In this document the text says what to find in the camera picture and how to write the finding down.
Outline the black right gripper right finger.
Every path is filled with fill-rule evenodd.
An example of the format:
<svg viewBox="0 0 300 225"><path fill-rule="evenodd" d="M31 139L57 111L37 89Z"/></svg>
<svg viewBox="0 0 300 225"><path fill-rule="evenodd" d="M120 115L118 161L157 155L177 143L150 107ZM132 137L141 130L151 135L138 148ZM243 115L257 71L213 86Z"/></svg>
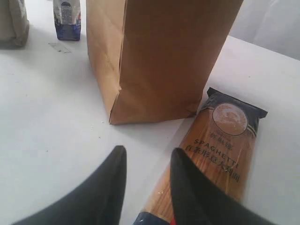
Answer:
<svg viewBox="0 0 300 225"><path fill-rule="evenodd" d="M250 186L248 209L218 188L181 148L171 156L171 197L178 225L298 225L300 168L268 162Z"/></svg>

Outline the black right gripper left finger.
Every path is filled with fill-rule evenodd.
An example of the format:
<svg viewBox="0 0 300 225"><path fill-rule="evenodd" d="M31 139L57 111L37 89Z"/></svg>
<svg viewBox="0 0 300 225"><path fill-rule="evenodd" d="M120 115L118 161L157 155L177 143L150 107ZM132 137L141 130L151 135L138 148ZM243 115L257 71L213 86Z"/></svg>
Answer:
<svg viewBox="0 0 300 225"><path fill-rule="evenodd" d="M117 225L127 181L127 152L117 145L78 187L18 225Z"/></svg>

